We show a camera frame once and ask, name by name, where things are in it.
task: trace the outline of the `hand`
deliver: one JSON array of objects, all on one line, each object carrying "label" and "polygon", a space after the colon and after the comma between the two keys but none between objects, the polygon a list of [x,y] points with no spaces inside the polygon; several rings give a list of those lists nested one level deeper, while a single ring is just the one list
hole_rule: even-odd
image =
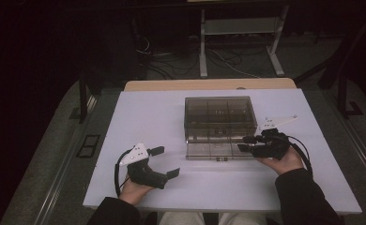
[{"label": "hand", "polygon": [[304,168],[302,158],[291,146],[281,160],[277,160],[276,158],[270,159],[267,157],[258,157],[257,160],[273,169],[278,175],[295,169]]},{"label": "hand", "polygon": [[138,185],[136,183],[133,183],[129,179],[122,188],[121,194],[119,195],[119,199],[126,203],[135,205],[139,203],[142,200],[142,198],[152,189],[154,188],[145,185]]}]

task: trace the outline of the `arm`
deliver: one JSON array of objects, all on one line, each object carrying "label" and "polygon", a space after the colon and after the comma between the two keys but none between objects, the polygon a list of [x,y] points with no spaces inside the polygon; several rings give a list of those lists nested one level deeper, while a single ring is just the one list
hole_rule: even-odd
[{"label": "arm", "polygon": [[87,224],[139,225],[140,213],[134,205],[152,189],[128,180],[119,199],[106,197]]},{"label": "arm", "polygon": [[338,225],[339,216],[325,199],[321,188],[304,169],[298,153],[290,147],[282,160],[258,158],[279,177],[276,188],[282,210],[282,220],[289,225]]}]

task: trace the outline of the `person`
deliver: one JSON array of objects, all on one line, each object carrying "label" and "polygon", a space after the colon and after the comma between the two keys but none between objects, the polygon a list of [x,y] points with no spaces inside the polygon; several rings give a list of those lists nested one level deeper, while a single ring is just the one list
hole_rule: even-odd
[{"label": "person", "polygon": [[[279,176],[275,185],[284,225],[342,225],[343,221],[325,199],[321,188],[304,168],[300,155],[290,147],[281,160],[257,158]],[[140,212],[134,207],[153,189],[128,180],[119,199],[106,197],[88,224],[139,225]],[[261,214],[220,214],[220,224],[265,224]],[[165,213],[160,225],[205,224],[201,213]]]}]

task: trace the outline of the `gray carpet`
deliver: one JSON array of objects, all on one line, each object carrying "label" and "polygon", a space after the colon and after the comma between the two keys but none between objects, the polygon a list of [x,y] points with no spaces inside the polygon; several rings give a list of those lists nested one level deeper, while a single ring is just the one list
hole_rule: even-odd
[{"label": "gray carpet", "polygon": [[[315,45],[314,39],[312,35],[282,39],[277,54],[288,77],[295,78],[327,59],[340,43],[336,39],[326,39]],[[262,52],[268,41],[267,37],[252,37],[250,44],[233,49],[233,53],[224,50],[226,46],[218,45],[217,41],[214,42],[215,46],[209,48],[218,51],[228,62],[237,63],[236,68],[245,73],[273,77],[271,64]],[[162,57],[156,57],[159,62],[152,64],[176,79],[198,79],[197,55],[195,48],[184,54],[167,52]],[[207,64],[209,79],[249,77],[218,61],[217,55],[211,56]],[[161,73],[149,70],[147,78],[161,80]],[[366,167],[346,130],[349,122],[366,144],[366,97],[355,84],[349,83],[348,97],[358,103],[364,115],[350,116],[349,121],[344,121],[335,110],[336,89],[324,92],[316,86],[321,73],[300,83],[298,87],[304,91],[330,149],[363,210],[360,215],[346,216],[346,224],[366,224]],[[69,119],[71,112],[79,105],[77,84],[71,87],[60,103],[2,224],[34,224],[38,214],[40,221],[43,221],[38,224],[85,224],[88,221],[94,211],[83,207],[82,203],[120,91],[104,90],[101,96],[96,97],[96,106],[85,123],[80,125],[77,120]],[[75,157],[86,135],[100,136],[95,155],[92,158]],[[60,169],[64,176],[58,175]],[[62,181],[59,187],[53,185],[60,177]],[[56,193],[49,192],[55,196],[55,201],[45,204],[49,210],[40,210],[50,188],[58,190]]]}]

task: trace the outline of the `transparent plastic box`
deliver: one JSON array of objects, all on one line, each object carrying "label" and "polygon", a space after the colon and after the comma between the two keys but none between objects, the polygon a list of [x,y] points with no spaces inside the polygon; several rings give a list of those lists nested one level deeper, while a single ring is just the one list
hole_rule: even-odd
[{"label": "transparent plastic box", "polygon": [[237,144],[253,136],[257,124],[250,97],[186,97],[186,159],[250,159]]}]

